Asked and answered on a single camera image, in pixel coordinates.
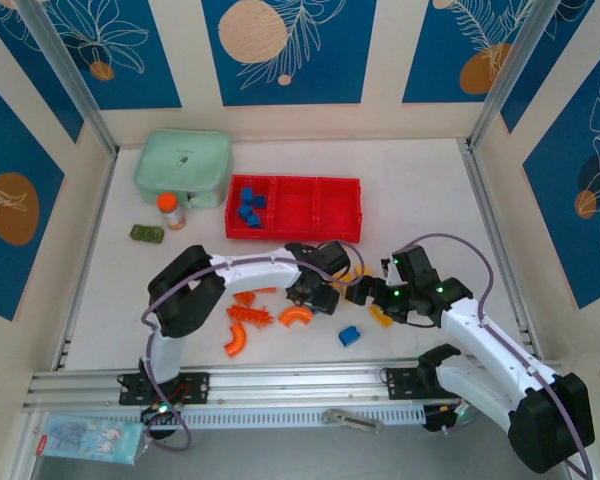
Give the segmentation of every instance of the mint green box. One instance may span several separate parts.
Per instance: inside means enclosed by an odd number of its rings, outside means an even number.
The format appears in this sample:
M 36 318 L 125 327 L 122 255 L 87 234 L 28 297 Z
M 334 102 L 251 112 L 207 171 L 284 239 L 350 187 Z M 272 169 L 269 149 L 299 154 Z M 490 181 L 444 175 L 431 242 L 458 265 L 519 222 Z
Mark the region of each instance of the mint green box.
M 227 196 L 232 170 L 226 133 L 156 130 L 144 145 L 134 180 L 146 202 L 173 192 L 180 205 L 213 208 Z

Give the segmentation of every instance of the red compartment tray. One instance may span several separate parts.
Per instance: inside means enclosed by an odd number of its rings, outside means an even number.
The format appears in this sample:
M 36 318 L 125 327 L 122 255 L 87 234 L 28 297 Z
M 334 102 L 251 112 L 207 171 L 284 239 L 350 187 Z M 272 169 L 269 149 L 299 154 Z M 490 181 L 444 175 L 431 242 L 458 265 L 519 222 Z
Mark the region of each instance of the red compartment tray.
M 262 228 L 249 228 L 238 215 L 245 187 L 266 195 L 257 208 Z M 234 175 L 224 214 L 227 238 L 358 243 L 362 227 L 357 178 Z

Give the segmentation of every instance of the orange circle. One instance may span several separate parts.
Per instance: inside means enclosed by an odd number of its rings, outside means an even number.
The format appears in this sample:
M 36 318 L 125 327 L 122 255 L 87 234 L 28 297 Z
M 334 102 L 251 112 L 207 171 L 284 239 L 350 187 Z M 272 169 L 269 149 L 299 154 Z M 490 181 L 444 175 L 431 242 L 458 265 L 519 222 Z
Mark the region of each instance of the orange circle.
M 589 190 L 581 191 L 576 197 L 576 213 L 585 220 L 596 213 L 596 196 Z
M 278 12 L 262 0 L 234 3 L 218 24 L 220 43 L 241 63 L 260 63 L 276 57 L 287 45 L 288 33 Z
M 433 0 L 433 8 L 437 8 L 438 10 L 442 10 L 445 8 L 449 8 L 451 5 L 455 3 L 456 0 Z
M 291 77 L 289 75 L 280 75 L 278 77 L 278 83 L 283 87 L 291 84 Z
M 471 57 L 460 73 L 462 90 L 472 95 L 489 93 L 510 50 L 510 44 L 499 43 Z
M 19 173 L 1 174 L 0 238 L 16 247 L 26 245 L 36 233 L 39 218 L 38 194 L 29 179 Z
M 101 82 L 113 80 L 113 77 L 115 76 L 113 68 L 111 68 L 108 63 L 101 62 L 100 60 L 96 60 L 89 65 L 89 71 L 91 72 L 91 75 L 96 77 Z
M 170 213 L 178 208 L 178 197 L 174 193 L 164 192 L 156 199 L 156 205 L 161 212 Z

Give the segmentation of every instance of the orange curved pipe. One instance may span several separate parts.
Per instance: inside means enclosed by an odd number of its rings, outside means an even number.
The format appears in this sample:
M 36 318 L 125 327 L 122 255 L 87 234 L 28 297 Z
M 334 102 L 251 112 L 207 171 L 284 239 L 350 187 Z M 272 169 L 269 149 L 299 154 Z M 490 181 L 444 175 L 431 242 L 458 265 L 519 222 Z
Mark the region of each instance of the orange curved pipe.
M 233 340 L 227 343 L 224 346 L 224 349 L 227 351 L 227 355 L 233 358 L 238 355 L 247 344 L 247 332 L 241 323 L 234 323 L 231 325 L 231 334 L 233 335 Z
M 295 320 L 308 325 L 313 318 L 313 312 L 304 307 L 289 307 L 280 314 L 278 320 L 285 327 L 289 327 Z

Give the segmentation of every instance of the blue block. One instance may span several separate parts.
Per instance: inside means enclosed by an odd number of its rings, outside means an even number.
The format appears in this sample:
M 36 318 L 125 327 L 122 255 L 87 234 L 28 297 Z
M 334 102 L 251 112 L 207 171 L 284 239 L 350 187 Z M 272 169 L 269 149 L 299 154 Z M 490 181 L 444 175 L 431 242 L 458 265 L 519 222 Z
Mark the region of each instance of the blue block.
M 256 208 L 266 208 L 267 207 L 267 196 L 266 195 L 256 195 L 253 197 L 253 206 Z
M 354 326 L 347 327 L 338 334 L 338 338 L 343 346 L 348 347 L 360 338 L 360 332 Z
M 247 224 L 251 227 L 251 228 L 260 228 L 260 216 L 256 215 L 255 213 L 252 213 L 251 215 L 249 215 L 247 217 Z
M 240 199 L 244 205 L 251 205 L 253 202 L 253 188 L 245 187 L 240 193 Z
M 243 220 L 247 220 L 249 219 L 249 215 L 251 215 L 253 213 L 253 210 L 251 209 L 251 207 L 249 205 L 240 205 L 240 208 L 238 209 L 238 215 L 240 215 L 240 217 Z

